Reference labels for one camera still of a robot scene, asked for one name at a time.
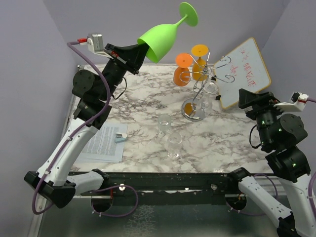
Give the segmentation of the chrome wine glass rack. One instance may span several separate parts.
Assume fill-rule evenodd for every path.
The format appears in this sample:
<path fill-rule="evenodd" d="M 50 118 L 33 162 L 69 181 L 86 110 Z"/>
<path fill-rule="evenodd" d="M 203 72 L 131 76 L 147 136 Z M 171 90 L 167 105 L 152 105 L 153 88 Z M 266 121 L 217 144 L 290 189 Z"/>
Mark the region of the chrome wine glass rack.
<path fill-rule="evenodd" d="M 207 76 L 204 81 L 195 81 L 193 85 L 193 92 L 195 95 L 191 98 L 186 99 L 181 106 L 181 113 L 183 117 L 189 121 L 201 121 L 206 118 L 203 112 L 198 111 L 198 102 L 203 95 L 202 89 L 206 82 L 215 81 L 218 85 L 218 82 L 224 83 L 233 83 L 235 81 L 235 77 L 230 74 L 226 74 L 224 79 L 221 79 L 216 76 L 215 70 L 225 67 L 232 62 L 231 57 L 223 56 L 219 60 L 222 64 L 220 66 L 212 66 L 206 61 L 206 65 L 202 71 L 202 73 Z M 193 80 L 192 72 L 190 72 L 190 81 Z"/>

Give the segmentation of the clear wine glass front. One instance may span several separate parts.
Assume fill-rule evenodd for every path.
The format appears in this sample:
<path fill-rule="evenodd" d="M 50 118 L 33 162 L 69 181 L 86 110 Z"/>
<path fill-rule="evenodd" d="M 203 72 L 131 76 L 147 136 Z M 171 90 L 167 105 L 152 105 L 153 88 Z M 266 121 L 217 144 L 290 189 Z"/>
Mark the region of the clear wine glass front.
<path fill-rule="evenodd" d="M 166 150 L 170 158 L 178 158 L 182 148 L 182 135 L 178 132 L 171 133 L 166 141 Z"/>

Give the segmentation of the orange plastic wine glass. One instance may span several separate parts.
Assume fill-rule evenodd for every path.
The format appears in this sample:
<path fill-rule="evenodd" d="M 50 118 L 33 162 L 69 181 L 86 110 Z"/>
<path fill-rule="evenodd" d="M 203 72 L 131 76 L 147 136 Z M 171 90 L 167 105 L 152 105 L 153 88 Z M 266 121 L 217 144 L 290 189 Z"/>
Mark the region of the orange plastic wine glass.
<path fill-rule="evenodd" d="M 178 67 L 174 71 L 173 82 L 177 86 L 186 86 L 190 81 L 189 67 L 193 63 L 193 59 L 188 53 L 180 53 L 176 56 L 175 63 Z"/>

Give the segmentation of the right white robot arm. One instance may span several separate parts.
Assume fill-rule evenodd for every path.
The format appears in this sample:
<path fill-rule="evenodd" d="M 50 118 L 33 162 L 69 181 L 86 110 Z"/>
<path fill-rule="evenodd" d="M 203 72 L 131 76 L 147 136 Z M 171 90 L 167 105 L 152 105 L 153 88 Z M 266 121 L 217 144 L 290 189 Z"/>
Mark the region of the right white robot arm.
<path fill-rule="evenodd" d="M 245 114 L 256 121 L 260 149 L 274 176 L 282 184 L 289 201 L 287 208 L 262 188 L 245 168 L 230 173 L 227 188 L 242 192 L 269 217 L 280 237 L 314 237 L 316 235 L 316 196 L 313 184 L 316 176 L 305 154 L 297 147 L 308 133 L 295 112 L 304 110 L 309 96 L 294 92 L 290 102 L 280 102 L 271 92 L 253 93 L 239 89 L 238 106 L 250 107 Z"/>

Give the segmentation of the small blue white stapler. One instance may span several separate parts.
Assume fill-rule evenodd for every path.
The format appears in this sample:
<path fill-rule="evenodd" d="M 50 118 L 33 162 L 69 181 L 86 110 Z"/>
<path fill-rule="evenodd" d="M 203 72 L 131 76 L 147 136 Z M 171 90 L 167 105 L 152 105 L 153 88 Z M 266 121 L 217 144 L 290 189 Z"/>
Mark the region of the small blue white stapler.
<path fill-rule="evenodd" d="M 128 136 L 126 133 L 116 133 L 115 135 L 115 143 L 125 142 Z"/>

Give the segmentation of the yellow plastic wine glass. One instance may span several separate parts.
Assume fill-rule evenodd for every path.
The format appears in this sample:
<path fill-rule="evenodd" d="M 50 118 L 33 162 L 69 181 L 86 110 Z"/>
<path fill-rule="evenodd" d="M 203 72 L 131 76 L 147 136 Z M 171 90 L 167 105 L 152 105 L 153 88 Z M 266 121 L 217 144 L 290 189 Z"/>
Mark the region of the yellow plastic wine glass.
<path fill-rule="evenodd" d="M 204 44 L 195 45 L 191 49 L 191 53 L 193 56 L 197 57 L 197 60 L 194 62 L 192 67 L 192 76 L 196 81 L 204 81 L 207 76 L 205 76 L 202 71 L 206 65 L 206 61 L 202 59 L 203 56 L 209 53 L 209 49 Z"/>

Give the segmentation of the printed paper sheets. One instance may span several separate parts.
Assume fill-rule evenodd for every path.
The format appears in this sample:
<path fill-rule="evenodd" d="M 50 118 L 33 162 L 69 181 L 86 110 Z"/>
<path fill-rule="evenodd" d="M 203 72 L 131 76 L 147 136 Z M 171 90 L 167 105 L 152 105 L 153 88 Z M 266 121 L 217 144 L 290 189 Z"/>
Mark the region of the printed paper sheets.
<path fill-rule="evenodd" d="M 118 163 L 122 161 L 125 142 L 115 143 L 116 133 L 127 134 L 128 125 L 105 123 L 89 140 L 77 158 L 77 163 Z"/>

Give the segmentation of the whiteboard with yellow frame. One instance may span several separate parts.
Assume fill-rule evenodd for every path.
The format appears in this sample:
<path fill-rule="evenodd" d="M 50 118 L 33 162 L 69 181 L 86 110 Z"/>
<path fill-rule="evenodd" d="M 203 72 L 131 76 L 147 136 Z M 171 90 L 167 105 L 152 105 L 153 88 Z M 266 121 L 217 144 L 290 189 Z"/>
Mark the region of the whiteboard with yellow frame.
<path fill-rule="evenodd" d="M 238 103 L 238 90 L 259 92 L 272 83 L 259 47 L 249 38 L 214 64 L 220 103 L 227 109 Z"/>

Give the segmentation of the clear wine glass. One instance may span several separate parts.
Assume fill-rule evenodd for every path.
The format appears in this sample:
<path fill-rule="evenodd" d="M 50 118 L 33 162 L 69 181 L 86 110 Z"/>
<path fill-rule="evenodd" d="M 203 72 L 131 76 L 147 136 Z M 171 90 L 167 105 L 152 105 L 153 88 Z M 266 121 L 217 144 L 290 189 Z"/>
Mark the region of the clear wine glass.
<path fill-rule="evenodd" d="M 206 82 L 202 89 L 203 95 L 200 98 L 197 108 L 207 117 L 212 112 L 212 100 L 218 92 L 218 85 L 215 81 Z"/>
<path fill-rule="evenodd" d="M 158 117 L 158 138 L 168 135 L 171 130 L 171 116 L 168 114 L 161 114 Z"/>
<path fill-rule="evenodd" d="M 182 148 L 182 135 L 178 132 L 171 133 L 166 141 L 166 150 L 170 158 L 178 158 Z"/>

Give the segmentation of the aluminium frame rails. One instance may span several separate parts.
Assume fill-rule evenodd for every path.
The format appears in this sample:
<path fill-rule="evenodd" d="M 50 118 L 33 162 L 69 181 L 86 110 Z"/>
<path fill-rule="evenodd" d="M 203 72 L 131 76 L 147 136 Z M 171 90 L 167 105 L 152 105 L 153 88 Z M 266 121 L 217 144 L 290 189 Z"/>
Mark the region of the aluminium frame rails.
<path fill-rule="evenodd" d="M 36 209 L 38 195 L 58 208 L 65 207 L 74 197 L 78 183 L 68 180 L 70 169 L 102 126 L 97 116 L 107 111 L 108 97 L 125 74 L 126 70 L 115 70 L 115 80 L 110 85 L 104 85 L 104 76 L 99 70 L 93 73 L 82 69 L 74 75 L 72 94 L 80 101 L 68 131 L 47 161 L 37 171 L 29 171 L 24 177 L 25 182 L 34 189 L 32 211 L 35 215 L 43 213 Z"/>

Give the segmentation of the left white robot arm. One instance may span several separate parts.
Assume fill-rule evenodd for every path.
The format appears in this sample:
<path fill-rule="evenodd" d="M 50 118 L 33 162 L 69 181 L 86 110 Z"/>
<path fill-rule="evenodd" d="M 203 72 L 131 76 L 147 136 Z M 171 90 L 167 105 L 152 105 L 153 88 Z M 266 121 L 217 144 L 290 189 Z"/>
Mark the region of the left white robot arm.
<path fill-rule="evenodd" d="M 89 191 L 103 195 L 108 191 L 109 177 L 99 169 L 75 176 L 70 176 L 69 172 L 85 145 L 107 120 L 112 109 L 109 102 L 117 86 L 127 72 L 139 73 L 149 50 L 145 43 L 124 47 L 107 44 L 104 51 L 110 59 L 104 69 L 99 70 L 75 45 L 75 42 L 68 44 L 95 71 L 80 70 L 74 75 L 72 94 L 80 101 L 68 131 L 47 161 L 37 171 L 29 171 L 24 177 L 35 190 L 32 200 L 35 214 L 41 213 L 36 210 L 37 195 L 63 208 L 75 195 Z"/>

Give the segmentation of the green plastic wine glass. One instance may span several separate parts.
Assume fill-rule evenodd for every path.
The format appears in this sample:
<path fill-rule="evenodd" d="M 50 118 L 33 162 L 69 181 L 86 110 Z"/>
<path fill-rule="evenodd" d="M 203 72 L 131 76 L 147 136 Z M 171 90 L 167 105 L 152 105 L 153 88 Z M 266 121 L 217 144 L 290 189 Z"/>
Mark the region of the green plastic wine glass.
<path fill-rule="evenodd" d="M 188 2 L 180 3 L 179 14 L 181 19 L 178 22 L 156 25 L 138 38 L 138 45 L 145 44 L 149 47 L 146 57 L 153 63 L 158 63 L 171 50 L 180 24 L 186 23 L 190 27 L 198 24 L 198 14 Z"/>

